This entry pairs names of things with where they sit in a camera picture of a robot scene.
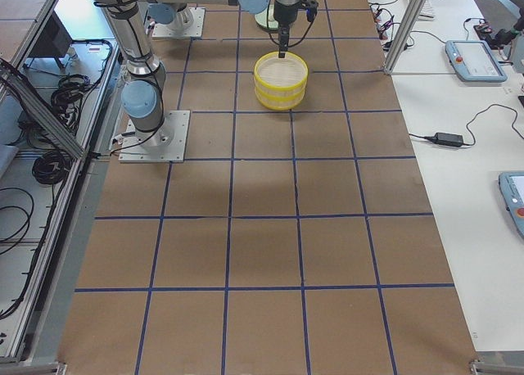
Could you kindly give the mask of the black gripper over steamer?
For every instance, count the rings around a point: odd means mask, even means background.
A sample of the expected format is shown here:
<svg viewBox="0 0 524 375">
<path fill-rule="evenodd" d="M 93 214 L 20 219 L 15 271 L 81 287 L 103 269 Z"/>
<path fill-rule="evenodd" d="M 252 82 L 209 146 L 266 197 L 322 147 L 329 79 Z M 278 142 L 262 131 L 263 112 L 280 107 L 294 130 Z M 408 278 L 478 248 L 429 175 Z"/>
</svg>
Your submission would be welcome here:
<svg viewBox="0 0 524 375">
<path fill-rule="evenodd" d="M 313 23 L 318 13 L 317 0 L 274 0 L 273 18 L 278 22 L 278 57 L 283 59 L 288 51 L 289 25 L 294 23 L 299 11 Z"/>
</svg>

